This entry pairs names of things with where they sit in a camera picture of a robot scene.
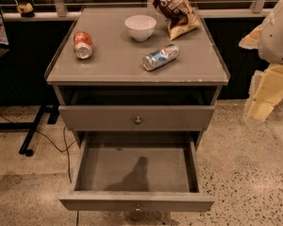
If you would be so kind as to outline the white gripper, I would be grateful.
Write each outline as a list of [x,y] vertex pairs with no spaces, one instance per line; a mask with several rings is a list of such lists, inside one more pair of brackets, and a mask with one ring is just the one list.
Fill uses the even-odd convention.
[[248,119],[265,121],[283,100],[283,0],[277,2],[261,25],[241,39],[239,46],[258,49],[259,57],[272,63],[263,72],[254,73],[245,107]]

